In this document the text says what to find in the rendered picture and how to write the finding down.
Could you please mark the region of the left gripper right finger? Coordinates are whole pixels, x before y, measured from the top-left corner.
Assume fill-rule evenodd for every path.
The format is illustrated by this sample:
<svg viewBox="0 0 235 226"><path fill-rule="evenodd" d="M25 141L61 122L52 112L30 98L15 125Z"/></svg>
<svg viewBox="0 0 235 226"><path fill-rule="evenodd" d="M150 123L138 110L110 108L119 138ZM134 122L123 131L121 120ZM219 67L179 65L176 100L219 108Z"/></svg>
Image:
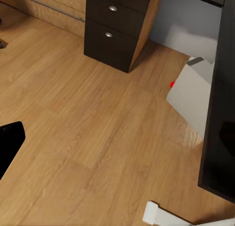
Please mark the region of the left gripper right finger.
<svg viewBox="0 0 235 226"><path fill-rule="evenodd" d="M235 123L224 121L219 138L235 161Z"/></svg>

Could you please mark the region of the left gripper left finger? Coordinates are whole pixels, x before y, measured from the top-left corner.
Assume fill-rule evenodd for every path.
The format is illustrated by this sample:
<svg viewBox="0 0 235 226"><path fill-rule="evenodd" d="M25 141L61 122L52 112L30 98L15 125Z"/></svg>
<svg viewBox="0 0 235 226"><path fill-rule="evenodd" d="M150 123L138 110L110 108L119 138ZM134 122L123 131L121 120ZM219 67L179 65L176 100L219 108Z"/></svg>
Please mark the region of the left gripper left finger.
<svg viewBox="0 0 235 226"><path fill-rule="evenodd" d="M4 176L25 141L21 121L0 126L0 179Z"/></svg>

